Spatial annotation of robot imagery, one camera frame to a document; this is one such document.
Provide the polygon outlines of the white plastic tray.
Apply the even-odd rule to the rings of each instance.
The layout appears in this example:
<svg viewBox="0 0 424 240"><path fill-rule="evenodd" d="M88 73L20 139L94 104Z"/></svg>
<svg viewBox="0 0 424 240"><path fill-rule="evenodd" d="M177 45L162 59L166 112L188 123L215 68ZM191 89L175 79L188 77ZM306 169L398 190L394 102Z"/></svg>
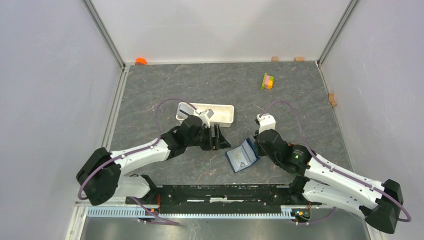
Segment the white plastic tray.
<svg viewBox="0 0 424 240"><path fill-rule="evenodd" d="M229 128L231 127L234 116L235 116L235 108L233 105L227 105L227 104L207 104L207 103L191 103L196 109L199 109L201 111L212 109L214 112L214 115L210 119L211 124L219 124L222 128Z"/></svg>

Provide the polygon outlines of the blue card holder wallet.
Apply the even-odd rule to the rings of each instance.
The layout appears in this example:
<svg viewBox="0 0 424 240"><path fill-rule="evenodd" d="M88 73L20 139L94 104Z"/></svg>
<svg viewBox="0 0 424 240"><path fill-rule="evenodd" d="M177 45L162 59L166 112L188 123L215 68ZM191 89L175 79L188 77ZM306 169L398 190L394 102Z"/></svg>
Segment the blue card holder wallet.
<svg viewBox="0 0 424 240"><path fill-rule="evenodd" d="M247 138L240 146L227 151L225 156L234 173L249 168L261 158L256 145L250 138Z"/></svg>

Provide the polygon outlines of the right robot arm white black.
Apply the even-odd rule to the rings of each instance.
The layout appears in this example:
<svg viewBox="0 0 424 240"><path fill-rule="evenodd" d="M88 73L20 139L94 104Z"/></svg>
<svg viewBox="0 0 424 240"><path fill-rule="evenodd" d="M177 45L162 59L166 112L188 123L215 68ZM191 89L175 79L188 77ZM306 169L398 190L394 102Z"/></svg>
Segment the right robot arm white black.
<svg viewBox="0 0 424 240"><path fill-rule="evenodd" d="M259 156L295 176L288 191L293 203L334 206L356 214L381 232L395 233L404 203L398 182L369 179L339 167L306 146L287 143L274 129L256 130L254 143Z"/></svg>

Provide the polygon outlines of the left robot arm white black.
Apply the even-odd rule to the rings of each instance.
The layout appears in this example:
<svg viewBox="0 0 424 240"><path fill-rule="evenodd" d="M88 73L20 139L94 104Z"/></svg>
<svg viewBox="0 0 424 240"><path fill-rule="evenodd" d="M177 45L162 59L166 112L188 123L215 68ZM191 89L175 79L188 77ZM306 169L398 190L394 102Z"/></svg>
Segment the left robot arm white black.
<svg viewBox="0 0 424 240"><path fill-rule="evenodd" d="M78 198L93 206L113 197L135 197L151 204L157 198L152 183L147 177L130 177L128 173L182 155L188 147L215 151L230 148L231 144L222 135L219 124L206 126L200 117L191 115L151 142L112 152L100 147L76 175L80 184Z"/></svg>

